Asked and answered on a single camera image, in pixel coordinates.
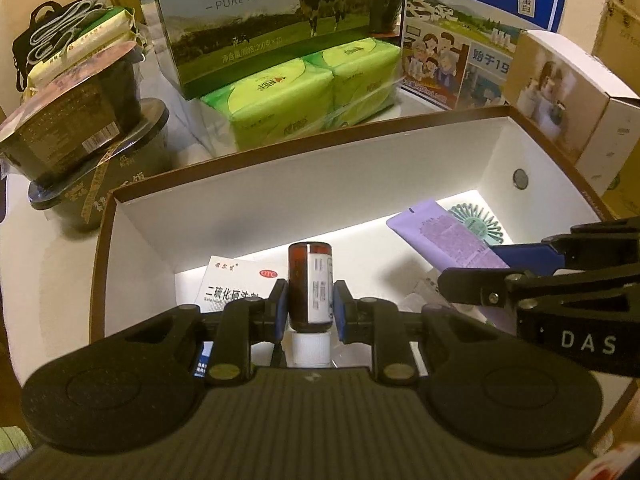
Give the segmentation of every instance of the tissue package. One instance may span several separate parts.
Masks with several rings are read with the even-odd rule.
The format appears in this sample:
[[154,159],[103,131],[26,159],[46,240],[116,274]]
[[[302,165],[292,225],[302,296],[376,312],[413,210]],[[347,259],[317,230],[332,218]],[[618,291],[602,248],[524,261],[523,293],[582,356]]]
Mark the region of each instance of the tissue package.
[[239,151],[273,144],[293,134],[321,131],[333,105],[330,70],[297,58],[216,90],[201,101],[216,134],[229,130]]
[[334,74],[333,126],[352,126],[391,104],[399,80],[399,47],[365,38],[304,59]]

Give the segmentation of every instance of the white cardboard box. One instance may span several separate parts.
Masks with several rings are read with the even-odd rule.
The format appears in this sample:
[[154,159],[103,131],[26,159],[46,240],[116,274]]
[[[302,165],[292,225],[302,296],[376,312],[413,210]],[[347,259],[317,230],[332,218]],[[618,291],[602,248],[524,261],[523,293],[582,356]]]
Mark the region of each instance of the white cardboard box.
[[528,30],[504,96],[602,195],[640,138],[640,98],[599,60],[552,32]]
[[287,279],[282,268],[268,269],[258,262],[212,256],[193,303],[201,312],[219,312],[229,301],[251,296],[268,298],[279,278]]
[[[514,186],[516,170],[529,185]],[[455,197],[471,192],[465,198]],[[482,202],[514,243],[612,219],[558,149],[511,107],[362,124],[224,156],[115,190],[96,251],[91,340],[193,297],[212,254],[286,261],[305,239],[332,245],[354,298],[400,303],[430,270],[388,216],[427,198]],[[596,374],[601,427],[629,378]]]

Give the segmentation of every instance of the white bottle cap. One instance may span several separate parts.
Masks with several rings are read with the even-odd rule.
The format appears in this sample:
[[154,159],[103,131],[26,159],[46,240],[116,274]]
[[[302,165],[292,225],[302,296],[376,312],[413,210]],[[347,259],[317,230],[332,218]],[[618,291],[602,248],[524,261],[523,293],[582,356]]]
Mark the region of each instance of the white bottle cap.
[[331,332],[292,334],[293,364],[299,368],[331,365]]

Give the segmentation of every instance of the plastic wrap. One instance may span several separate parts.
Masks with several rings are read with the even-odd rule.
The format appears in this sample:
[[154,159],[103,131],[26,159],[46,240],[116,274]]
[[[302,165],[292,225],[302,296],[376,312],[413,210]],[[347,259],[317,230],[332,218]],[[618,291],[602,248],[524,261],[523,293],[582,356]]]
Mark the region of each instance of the plastic wrap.
[[126,137],[110,144],[71,176],[48,188],[32,182],[31,206],[57,216],[64,226],[92,230],[100,225],[111,189],[170,170],[165,130],[169,111],[154,98],[142,99],[141,108],[140,122]]
[[357,124],[393,104],[399,62],[366,38],[263,70],[200,99],[198,138],[226,155]]
[[135,42],[103,50],[63,73],[0,126],[0,155],[49,186],[140,122]]

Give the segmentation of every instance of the packaged food bowl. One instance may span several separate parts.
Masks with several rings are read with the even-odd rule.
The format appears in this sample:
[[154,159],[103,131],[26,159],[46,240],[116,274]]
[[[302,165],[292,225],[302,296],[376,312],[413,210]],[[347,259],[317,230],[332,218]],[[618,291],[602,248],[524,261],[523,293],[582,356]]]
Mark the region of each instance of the packaged food bowl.
[[164,126],[169,111],[160,99],[142,99],[142,120],[123,140],[94,156],[64,182],[43,188],[32,182],[29,202],[50,210],[67,227],[91,231],[100,226],[111,189],[171,169]]
[[0,126],[0,155],[50,186],[141,120],[134,41],[109,47],[54,79]]

